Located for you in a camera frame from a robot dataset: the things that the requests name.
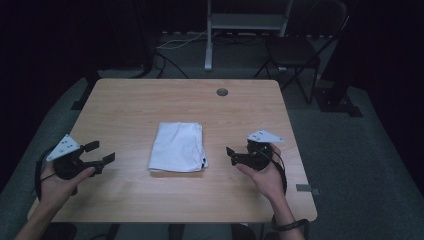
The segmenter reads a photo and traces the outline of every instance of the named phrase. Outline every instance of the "wooden table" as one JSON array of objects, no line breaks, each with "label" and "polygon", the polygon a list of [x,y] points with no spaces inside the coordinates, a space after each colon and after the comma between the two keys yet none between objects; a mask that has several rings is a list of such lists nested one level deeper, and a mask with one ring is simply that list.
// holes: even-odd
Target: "wooden table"
[{"label": "wooden table", "polygon": [[[219,88],[228,90],[218,96]],[[209,167],[196,173],[147,170],[160,122],[199,122]],[[297,219],[317,216],[303,164],[277,82],[273,80],[101,79],[71,136],[100,141],[82,155],[99,160],[116,152],[103,174],[81,183],[54,221],[65,222],[269,222],[269,202],[231,165],[225,147],[247,152],[246,137],[265,129],[285,138],[282,150],[287,199]]]}]

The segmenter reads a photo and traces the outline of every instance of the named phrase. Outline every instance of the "wire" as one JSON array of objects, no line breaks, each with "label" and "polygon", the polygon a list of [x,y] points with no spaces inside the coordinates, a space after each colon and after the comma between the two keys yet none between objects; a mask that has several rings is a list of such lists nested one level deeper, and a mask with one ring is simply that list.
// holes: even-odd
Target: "wire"
[{"label": "wire", "polygon": [[283,159],[281,158],[280,154],[278,154],[276,151],[274,151],[274,149],[272,150],[272,152],[273,152],[275,155],[277,155],[277,157],[280,159],[280,163],[281,163],[281,165],[282,165],[283,169],[285,170],[285,169],[286,169],[286,167],[284,166],[284,161],[283,161]]},{"label": "wire", "polygon": [[41,154],[38,161],[35,163],[34,189],[32,190],[32,192],[34,192],[34,190],[35,190],[38,198],[41,197],[41,182],[46,180],[47,178],[51,177],[51,175],[50,175],[47,178],[44,178],[43,180],[40,179],[43,161],[44,161],[44,159],[46,159],[47,154],[50,153],[51,151],[53,151],[55,147],[56,146],[51,146],[47,150],[45,150],[43,152],[43,154]]},{"label": "wire", "polygon": [[244,46],[255,46],[259,45],[264,41],[263,37],[259,36],[246,36],[247,39],[238,35],[232,34],[231,37],[215,38],[214,44],[217,45],[244,45]]},{"label": "wire", "polygon": [[40,182],[43,182],[44,180],[49,179],[49,178],[51,178],[51,177],[53,177],[53,176],[55,176],[55,175],[56,175],[56,173],[53,173],[53,174],[51,174],[51,175],[49,175],[49,176],[47,176],[47,177],[45,177],[45,178],[41,179],[41,181],[40,181]]},{"label": "wire", "polygon": [[[165,59],[166,61],[168,61],[168,62],[170,62],[172,65],[174,65],[187,79],[189,79],[189,77],[187,76],[187,74],[185,74],[185,72],[183,71],[183,70],[181,70],[181,68],[180,67],[178,67],[178,65],[177,64],[175,64],[171,59],[169,59],[169,58],[167,58],[166,56],[164,56],[164,55],[162,55],[161,53],[159,53],[159,52],[156,52],[155,53],[155,55],[157,55],[157,56],[159,56],[159,57],[161,57],[162,59]],[[159,72],[159,75],[157,76],[157,78],[161,78],[162,77],[162,74],[163,74],[163,70],[165,69],[165,66],[166,66],[166,61],[164,61],[164,65],[163,65],[163,67],[162,67],[162,69],[161,69],[161,71]]]},{"label": "wire", "polygon": [[[198,36],[196,36],[196,37],[194,37],[194,38],[192,38],[192,39],[187,39],[187,40],[171,40],[171,41],[168,41],[168,42],[166,42],[166,43],[164,43],[164,44],[162,44],[162,45],[160,45],[160,46],[158,46],[158,47],[156,47],[157,49],[166,49],[166,50],[172,50],[172,49],[177,49],[177,48],[181,48],[181,47],[183,47],[183,46],[185,46],[185,45],[187,45],[187,44],[189,44],[190,42],[192,42],[192,41],[195,41],[195,40],[197,40],[197,39],[199,39],[203,34],[205,34],[206,33],[206,31],[204,31],[204,32],[202,32],[202,33],[200,33]],[[166,45],[168,45],[168,44],[171,44],[171,43],[180,43],[180,42],[183,42],[181,45],[179,45],[179,46],[176,46],[176,47],[165,47]]]}]

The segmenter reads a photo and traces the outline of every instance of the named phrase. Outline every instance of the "chair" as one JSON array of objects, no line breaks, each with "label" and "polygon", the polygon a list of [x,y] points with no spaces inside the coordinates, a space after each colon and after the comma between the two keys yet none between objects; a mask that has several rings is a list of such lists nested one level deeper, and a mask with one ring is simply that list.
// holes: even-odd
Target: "chair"
[{"label": "chair", "polygon": [[[284,37],[270,36],[266,39],[265,47],[269,57],[256,72],[255,78],[264,68],[268,78],[271,78],[268,71],[269,62],[277,67],[294,68],[294,75],[280,88],[283,90],[290,82],[296,80],[306,101],[311,103],[321,62],[319,55],[341,35],[346,21],[347,10],[343,2],[315,0],[312,7],[309,7],[303,14],[303,19],[299,20]],[[318,50],[315,50],[309,40],[311,37],[326,37],[328,40]],[[298,78],[306,68],[314,69],[309,96]]]},{"label": "chair", "polygon": [[[168,228],[169,240],[181,240],[184,235],[185,224],[170,224]],[[248,226],[231,224],[233,240],[256,240],[255,233]]]},{"label": "chair", "polygon": [[73,240],[77,235],[77,227],[72,223],[50,223],[42,240]]}]

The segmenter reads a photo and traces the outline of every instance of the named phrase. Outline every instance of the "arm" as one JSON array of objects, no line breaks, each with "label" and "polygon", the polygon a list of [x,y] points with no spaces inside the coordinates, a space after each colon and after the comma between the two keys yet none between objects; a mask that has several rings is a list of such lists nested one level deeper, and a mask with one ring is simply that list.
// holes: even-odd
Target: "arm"
[{"label": "arm", "polygon": [[[272,147],[280,155],[281,151],[274,145]],[[274,154],[273,159],[276,162],[280,161],[276,154]],[[280,173],[274,164],[270,163],[262,171],[256,171],[243,164],[237,164],[236,167],[249,176],[259,191],[269,200],[274,210],[274,216],[278,226],[291,224],[296,221],[284,195]],[[279,232],[279,236],[281,240],[304,239],[302,232],[298,228]]]},{"label": "arm", "polygon": [[41,239],[50,221],[68,201],[72,191],[79,183],[91,176],[94,170],[94,168],[87,168],[71,180],[63,180],[57,176],[46,178],[54,174],[53,163],[48,162],[41,174],[41,179],[46,178],[41,183],[41,201],[15,240]]}]

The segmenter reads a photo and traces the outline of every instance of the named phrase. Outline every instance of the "small round hole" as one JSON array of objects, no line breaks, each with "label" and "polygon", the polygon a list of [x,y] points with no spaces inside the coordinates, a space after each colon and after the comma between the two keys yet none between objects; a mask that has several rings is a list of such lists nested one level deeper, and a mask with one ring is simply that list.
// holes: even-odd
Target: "small round hole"
[{"label": "small round hole", "polygon": [[228,95],[228,90],[225,88],[220,88],[216,90],[216,94],[218,94],[218,96],[225,97]]}]

